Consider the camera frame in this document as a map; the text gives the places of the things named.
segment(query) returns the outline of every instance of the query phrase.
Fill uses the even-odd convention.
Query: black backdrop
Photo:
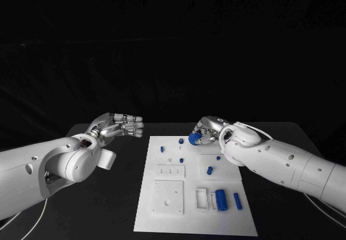
[[[151,123],[212,115],[296,122],[342,161],[345,30],[342,0],[6,3],[0,148],[107,112]]]

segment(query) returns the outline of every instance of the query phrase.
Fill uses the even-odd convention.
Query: blue object
[[[238,193],[234,194],[234,199],[235,199],[238,210],[242,210],[244,208],[242,208],[242,204],[241,204]]]
[[[189,143],[192,144],[192,145],[198,145],[198,144],[195,144],[195,141],[198,140],[198,139],[200,139],[202,138],[202,134],[200,133],[190,133],[190,135],[189,135]]]
[[[212,175],[212,171],[213,171],[213,167],[210,166],[210,167],[208,168],[206,174],[208,174],[208,175]]]
[[[229,208],[228,208],[225,191],[222,189],[215,191],[215,197],[216,197],[218,210],[226,211]]]

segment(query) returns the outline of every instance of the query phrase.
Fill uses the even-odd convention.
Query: table
[[[323,157],[293,122],[245,122],[283,141]],[[105,148],[117,153],[111,170],[95,168],[88,179],[63,188],[49,199],[33,231],[25,240],[84,239],[343,239],[346,230],[288,189],[247,167],[239,168],[258,237],[134,232],[137,205],[150,136],[187,136],[196,123],[146,123],[143,137],[121,136]],[[66,136],[82,133],[76,124]],[[0,233],[0,240],[20,240],[42,214],[45,202],[26,209]]]

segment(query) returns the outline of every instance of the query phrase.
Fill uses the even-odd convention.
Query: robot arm
[[[232,164],[247,166],[271,182],[314,196],[346,212],[346,167],[270,136],[270,140],[262,140],[251,128],[258,130],[208,116],[199,121],[189,142],[200,145],[219,140],[221,153]]]
[[[110,170],[117,155],[104,147],[118,136],[140,138],[143,126],[141,117],[105,113],[85,133],[0,152],[0,220],[82,182],[97,166]]]

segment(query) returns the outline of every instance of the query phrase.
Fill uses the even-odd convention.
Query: small blue part
[[[190,133],[189,134],[189,143],[192,144],[192,145],[195,145],[195,146],[198,146],[198,144],[195,144],[195,141],[198,140],[198,139],[200,139],[202,138],[202,134],[200,133]]]
[[[213,167],[210,166],[210,167],[208,168],[206,174],[208,174],[208,175],[212,175],[212,171],[213,171]]]
[[[216,197],[218,210],[226,211],[229,208],[228,208],[225,191],[222,189],[215,191],[215,197]]]
[[[242,208],[242,204],[241,204],[238,193],[234,194],[234,199],[235,199],[238,210],[242,210],[244,208]]]

